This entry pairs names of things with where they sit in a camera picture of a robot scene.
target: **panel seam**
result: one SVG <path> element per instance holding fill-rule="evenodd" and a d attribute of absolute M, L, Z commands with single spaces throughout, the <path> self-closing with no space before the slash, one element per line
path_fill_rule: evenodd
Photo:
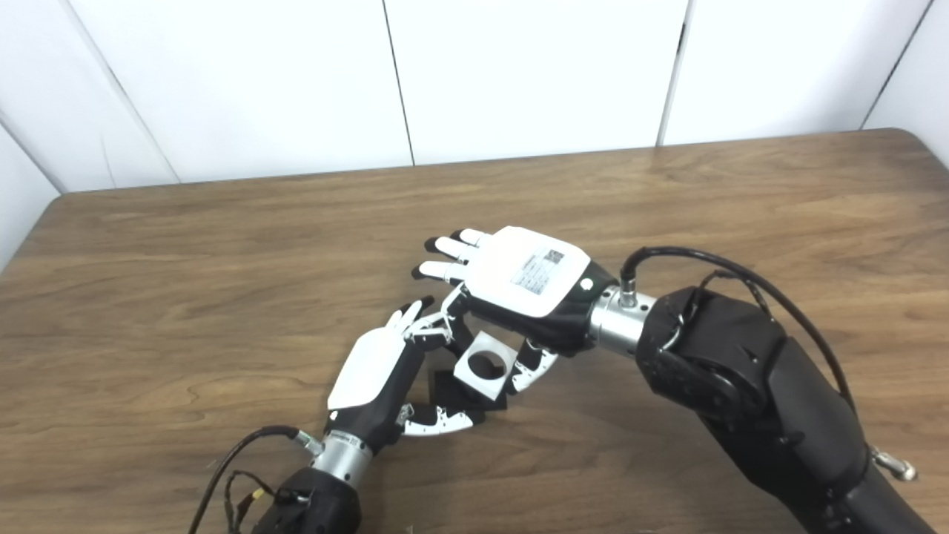
<path fill-rule="evenodd" d="M 900 51 L 900 57 L 896 58 L 896 63 L 893 64 L 893 68 L 891 68 L 889 71 L 889 74 L 886 75 L 886 80 L 884 80 L 884 84 L 880 87 L 880 92 L 877 93 L 876 98 L 873 99 L 873 104 L 870 105 L 870 109 L 866 112 L 866 116 L 864 117 L 864 120 L 860 123 L 859 129 L 862 130 L 866 128 L 866 122 L 870 120 L 870 115 L 872 115 L 873 110 L 876 109 L 877 104 L 880 102 L 880 98 L 884 96 L 884 91 L 886 90 L 886 86 L 889 86 L 890 80 L 893 79 L 893 74 L 896 72 L 897 67 L 900 66 L 902 57 L 906 55 L 906 51 L 909 50 L 909 46 L 913 43 L 913 39 L 916 38 L 916 32 L 920 30 L 920 26 L 922 26 L 922 21 L 926 18 L 926 14 L 929 12 L 929 8 L 933 7 L 934 1 L 935 0 L 929 0 L 929 3 L 926 4 L 926 8 L 922 10 L 922 15 L 920 16 L 920 20 L 916 22 L 916 26 L 913 28 L 913 32 L 909 34 L 909 39 L 906 39 L 906 44 L 903 45 L 902 50 Z"/>
<path fill-rule="evenodd" d="M 692 30 L 692 11 L 697 0 L 688 0 L 685 4 L 685 14 L 682 17 L 682 30 L 679 41 L 676 43 L 676 58 L 672 63 L 672 73 L 669 75 L 669 87 L 665 93 L 665 103 L 662 106 L 662 116 L 659 122 L 659 131 L 656 134 L 656 146 L 665 146 L 665 132 L 672 115 L 672 103 L 676 98 L 676 88 L 679 85 L 679 72 L 682 67 L 682 58 L 685 56 L 686 45 L 689 41 L 689 32 Z"/>
<path fill-rule="evenodd" d="M 412 148 L 412 134 L 409 132 L 409 116 L 405 113 L 405 99 L 402 97 L 402 82 L 399 78 L 399 63 L 396 61 L 396 47 L 392 43 L 392 28 L 389 26 L 389 10 L 385 6 L 385 0 L 382 0 L 382 16 L 385 17 L 385 31 L 389 35 L 389 50 L 392 51 L 392 67 L 396 70 L 396 87 L 399 89 L 399 104 L 402 106 L 402 120 L 405 122 L 405 139 L 409 142 L 409 157 L 412 158 L 412 166 L 415 163 L 415 150 Z"/>
<path fill-rule="evenodd" d="M 164 150 L 161 149 L 161 145 L 158 144 L 158 140 L 156 139 L 155 134 L 152 132 L 152 129 L 148 126 L 148 123 L 145 122 L 144 118 L 141 116 L 141 113 L 139 113 L 139 109 L 135 106 L 135 103 L 132 102 L 132 98 L 125 90 L 125 87 L 122 85 L 119 77 L 116 76 L 115 70 L 113 70 L 112 66 L 109 65 L 108 61 L 106 61 L 105 56 L 102 54 L 102 49 L 99 48 L 99 45 L 97 45 L 95 40 L 92 38 L 92 34 L 89 33 L 88 28 L 85 26 L 85 23 L 79 16 L 76 8 L 72 5 L 70 0 L 60 0 L 60 5 L 63 7 L 63 11 L 65 11 L 65 14 L 69 18 L 73 27 L 75 27 L 75 29 L 79 32 L 80 37 L 82 37 L 83 42 L 85 43 L 89 52 L 92 53 L 96 63 L 99 64 L 102 73 L 105 75 L 105 79 L 108 80 L 109 85 L 112 86 L 116 96 L 125 106 L 126 110 L 128 110 L 128 112 L 131 114 L 132 120 L 141 129 L 142 133 L 145 134 L 145 138 L 148 140 L 148 143 L 161 158 L 161 162 L 165 167 L 165 170 L 167 170 L 175 178 L 175 181 L 182 183 L 181 177 L 178 175 L 175 167 L 168 159 L 168 156 L 165 154 Z"/>

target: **wood grain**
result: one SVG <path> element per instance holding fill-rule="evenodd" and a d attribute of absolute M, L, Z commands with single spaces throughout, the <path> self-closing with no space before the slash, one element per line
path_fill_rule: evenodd
<path fill-rule="evenodd" d="M 66 195 L 0 277 L 4 531 L 183 532 L 233 442 L 316 429 L 356 337 L 447 293 L 408 276 L 426 238 L 507 224 L 613 269 L 684 244 L 769 277 L 834 344 L 868 439 L 920 469 L 900 493 L 949 530 L 949 173 L 875 130 Z M 707 269 L 644 271 L 661 295 Z M 238 465 L 279 483 L 302 459 L 278 440 Z M 488 424 L 387 449 L 363 509 L 366 533 L 800 531 L 600 351 Z M 203 531 L 222 525 L 215 500 Z"/>

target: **black wire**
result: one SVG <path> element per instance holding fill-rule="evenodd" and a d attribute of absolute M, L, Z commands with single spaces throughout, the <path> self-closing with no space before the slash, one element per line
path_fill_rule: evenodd
<path fill-rule="evenodd" d="M 850 394 L 850 386 L 847 384 L 847 377 L 844 375 L 844 369 L 840 365 L 840 361 L 837 360 L 837 356 L 833 353 L 833 349 L 830 348 L 830 345 L 827 343 L 827 340 L 824 336 L 817 330 L 817 327 L 814 326 L 810 319 L 804 312 L 801 312 L 797 306 L 789 298 L 787 298 L 780 290 L 778 290 L 774 285 L 772 285 L 767 279 L 759 275 L 758 273 L 752 271 L 751 269 L 739 265 L 727 259 L 725 257 L 716 256 L 714 254 L 700 251 L 694 248 L 688 247 L 642 247 L 640 250 L 634 252 L 626 258 L 626 262 L 623 263 L 623 268 L 620 270 L 620 278 L 623 281 L 631 281 L 636 279 L 636 268 L 639 267 L 641 263 L 646 261 L 651 257 L 656 256 L 678 256 L 678 257 L 690 257 L 692 259 L 698 259 L 705 261 L 706 263 L 711 263 L 728 269 L 733 273 L 739 275 L 740 277 L 747 278 L 749 281 L 753 282 L 755 285 L 760 287 L 770 295 L 774 300 L 776 300 L 785 310 L 791 314 L 791 317 L 797 321 L 805 332 L 810 335 L 810 338 L 814 340 L 814 343 L 817 345 L 817 348 L 821 351 L 821 354 L 824 356 L 824 359 L 828 362 L 828 367 L 830 367 L 830 372 L 833 373 L 834 380 L 837 382 L 837 389 L 840 391 L 844 400 L 847 401 L 847 404 L 850 405 L 850 409 L 853 410 L 853 413 L 856 415 L 857 407 L 853 402 L 853 396 Z"/>
<path fill-rule="evenodd" d="M 211 498 L 214 496 L 214 489 L 217 487 L 217 483 L 220 482 L 221 476 L 224 475 L 224 471 L 227 470 L 228 465 L 233 461 L 234 457 L 244 449 L 247 445 L 258 438 L 265 436 L 287 436 L 288 439 L 293 439 L 300 432 L 300 429 L 296 427 L 288 427 L 286 425 L 276 425 L 273 427 L 263 427 L 261 429 L 255 430 L 250 434 L 244 436 L 237 445 L 235 445 L 227 454 L 224 455 L 224 458 L 221 459 L 220 464 L 217 465 L 217 469 L 214 470 L 214 474 L 211 475 L 211 480 L 208 482 L 208 487 L 204 489 L 204 495 L 201 496 L 201 502 L 197 505 L 197 510 L 195 511 L 195 517 L 191 520 L 191 527 L 188 528 L 188 534 L 196 534 L 197 528 L 201 525 L 201 519 L 204 517 L 204 512 L 208 509 L 208 503 L 211 502 Z"/>
<path fill-rule="evenodd" d="M 228 534 L 236 534 L 240 532 L 240 522 L 244 519 L 243 514 L 239 513 L 234 516 L 234 506 L 231 502 L 231 485 L 234 482 L 234 479 L 238 476 L 246 476 L 247 478 L 253 480 L 264 490 L 268 495 L 273 496 L 273 489 L 267 485 L 266 482 L 262 481 L 260 477 L 249 472 L 243 471 L 241 469 L 235 469 L 231 471 L 231 476 L 228 477 L 227 483 L 224 484 L 224 515 L 228 520 Z"/>

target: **label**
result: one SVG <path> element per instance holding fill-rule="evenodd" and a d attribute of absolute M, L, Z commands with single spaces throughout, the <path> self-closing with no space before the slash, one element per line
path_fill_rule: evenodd
<path fill-rule="evenodd" d="M 343 443 L 349 444 L 355 448 L 358 448 L 359 445 L 363 443 L 363 441 L 358 437 L 347 432 L 341 432 L 339 430 L 331 430 L 327 438 L 334 439 L 336 441 L 342 441 Z"/>
<path fill-rule="evenodd" d="M 564 253 L 541 247 L 530 255 L 519 271 L 514 273 L 511 283 L 539 296 L 544 293 L 544 289 L 550 282 L 550 274 L 563 258 Z"/>

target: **robotic arm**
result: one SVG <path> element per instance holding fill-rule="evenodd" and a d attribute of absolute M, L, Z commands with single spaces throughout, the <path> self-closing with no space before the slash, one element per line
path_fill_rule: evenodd
<path fill-rule="evenodd" d="M 427 261 L 415 276 L 463 288 L 473 315 L 545 350 L 573 355 L 600 346 L 635 358 L 650 389 L 695 411 L 746 478 L 808 533 L 934 532 L 871 465 L 900 480 L 916 477 L 912 466 L 865 442 L 827 342 L 752 271 L 701 251 L 660 247 L 631 255 L 616 279 L 577 247 L 514 227 L 493 236 L 462 230 L 427 248 L 456 262 Z M 636 268 L 653 256 L 692 257 L 722 270 L 656 299 L 636 287 Z M 756 304 L 707 290 L 714 277 L 745 283 Z M 813 337 L 839 391 L 774 319 L 759 288 Z"/>

